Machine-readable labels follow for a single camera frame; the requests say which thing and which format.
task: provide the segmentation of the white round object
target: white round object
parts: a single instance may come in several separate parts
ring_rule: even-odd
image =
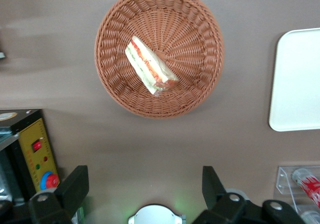
[[[182,224],[182,218],[162,205],[147,205],[129,218],[128,224]]]

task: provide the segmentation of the white tray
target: white tray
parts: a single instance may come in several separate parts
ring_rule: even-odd
[[[278,132],[320,129],[320,28],[279,40],[269,124]]]

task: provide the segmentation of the yellow control panel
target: yellow control panel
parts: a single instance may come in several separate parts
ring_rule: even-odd
[[[58,172],[42,118],[19,132],[19,143],[35,190],[56,187]]]

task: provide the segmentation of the screw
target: screw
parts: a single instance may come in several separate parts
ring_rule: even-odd
[[[240,201],[240,197],[237,196],[236,194],[231,194],[231,195],[229,196],[229,198],[230,198],[232,201],[234,201],[234,202]]]
[[[48,199],[47,195],[40,195],[37,199],[38,202],[44,202],[45,200]]]
[[[270,206],[271,206],[273,209],[276,209],[276,210],[278,210],[278,211],[281,211],[282,208],[283,208],[282,205],[280,205],[280,203],[275,202],[275,201],[271,202],[271,203],[270,203]]]

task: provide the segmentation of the clear plastic holder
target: clear plastic holder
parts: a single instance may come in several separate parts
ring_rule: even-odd
[[[302,215],[307,211],[316,211],[320,214],[320,209],[307,196],[307,194],[292,180],[292,173],[299,168],[305,168],[320,180],[320,166],[300,165],[300,166],[279,166],[274,188],[274,199],[284,201]]]

